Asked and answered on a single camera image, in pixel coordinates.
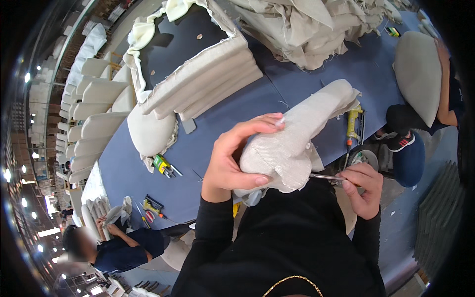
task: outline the black sneaker with red stripes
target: black sneaker with red stripes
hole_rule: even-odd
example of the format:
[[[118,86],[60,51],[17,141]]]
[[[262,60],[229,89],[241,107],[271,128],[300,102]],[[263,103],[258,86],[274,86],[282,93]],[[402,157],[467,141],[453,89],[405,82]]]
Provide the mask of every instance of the black sneaker with red stripes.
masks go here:
[[[394,138],[388,139],[388,141],[386,142],[386,145],[388,146],[390,151],[399,152],[406,146],[413,144],[414,140],[415,140],[414,133],[411,131],[411,135],[409,138],[397,135]]]

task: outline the hand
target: hand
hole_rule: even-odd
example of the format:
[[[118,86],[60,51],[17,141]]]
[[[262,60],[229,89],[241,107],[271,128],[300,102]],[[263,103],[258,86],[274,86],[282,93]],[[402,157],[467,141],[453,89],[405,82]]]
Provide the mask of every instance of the hand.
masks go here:
[[[282,130],[282,113],[265,114],[247,122],[237,123],[214,142],[211,160],[203,178],[201,196],[209,202],[223,202],[231,198],[232,189],[253,189],[271,181],[264,174],[243,173],[238,162],[247,139],[256,133]]]
[[[114,224],[109,224],[109,225],[107,225],[107,230],[108,230],[109,233],[111,233],[112,235],[120,236],[121,234],[123,234],[123,232],[120,231],[119,227],[117,227],[117,226],[114,225]]]
[[[365,220],[374,218],[380,211],[383,176],[366,163],[352,165],[337,175],[347,179],[342,184],[353,211]],[[365,189],[361,196],[355,184]]]
[[[95,220],[95,225],[97,226],[98,229],[102,228],[104,221],[105,221],[105,216],[99,217],[97,218],[97,220]]]
[[[439,60],[440,60],[440,65],[442,66],[442,70],[449,69],[450,54],[448,53],[447,47],[445,46],[444,42],[439,38],[434,38],[434,42],[436,43],[437,54],[439,55]]]

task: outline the navy t-shirt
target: navy t-shirt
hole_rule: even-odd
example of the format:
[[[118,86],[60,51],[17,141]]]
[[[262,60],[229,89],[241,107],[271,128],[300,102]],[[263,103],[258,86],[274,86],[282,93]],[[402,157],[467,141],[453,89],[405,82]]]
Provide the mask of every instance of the navy t-shirt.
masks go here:
[[[103,241],[97,246],[99,253],[94,267],[102,272],[124,272],[148,262],[145,251],[156,258],[163,254],[164,240],[158,230],[140,228],[127,233],[127,236],[140,245],[129,247],[120,237]]]
[[[455,78],[455,74],[456,74],[456,71],[451,60],[450,61],[449,93],[448,93],[448,109],[454,111],[455,116],[457,118],[457,128],[458,128],[458,125],[460,125],[460,121],[462,120],[462,116],[464,115],[465,107],[464,107],[464,99],[462,96],[462,88],[460,86],[460,82]],[[440,130],[445,127],[448,127],[448,125],[441,123],[439,119],[436,117],[434,120],[434,123],[432,124],[432,127],[430,127],[427,131],[431,135],[433,135],[437,130]]]

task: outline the gold chain necklace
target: gold chain necklace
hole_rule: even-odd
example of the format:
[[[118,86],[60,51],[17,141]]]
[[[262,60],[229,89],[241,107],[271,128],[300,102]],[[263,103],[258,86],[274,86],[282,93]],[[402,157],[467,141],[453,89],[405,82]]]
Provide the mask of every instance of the gold chain necklace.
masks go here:
[[[282,282],[284,282],[284,281],[286,281],[286,280],[288,280],[288,279],[290,279],[290,278],[301,278],[301,279],[305,279],[307,282],[309,282],[309,283],[315,288],[315,290],[317,290],[318,295],[320,295],[320,297],[323,297],[323,294],[320,292],[320,289],[316,286],[316,284],[314,284],[314,283],[313,283],[311,280],[309,280],[308,278],[303,277],[303,276],[300,276],[300,275],[292,275],[291,277],[286,277],[286,278],[281,279],[280,281],[276,282],[275,285],[273,285],[272,287],[270,287],[270,289],[267,290],[267,292],[266,292],[264,295],[262,295],[262,297],[267,296],[267,294],[269,294],[270,291],[272,291],[278,284],[280,284],[280,283],[282,283]]]

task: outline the black sleeve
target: black sleeve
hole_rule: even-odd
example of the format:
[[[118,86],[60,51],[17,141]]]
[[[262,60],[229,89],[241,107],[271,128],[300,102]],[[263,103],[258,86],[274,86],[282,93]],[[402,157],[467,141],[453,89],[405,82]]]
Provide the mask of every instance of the black sleeve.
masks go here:
[[[358,216],[352,239],[357,252],[374,265],[378,264],[380,255],[380,223],[381,207],[378,214],[371,220]]]
[[[186,283],[195,268],[214,261],[229,247],[233,237],[233,201],[211,203],[201,198],[196,218],[196,238],[175,282],[177,289]]]

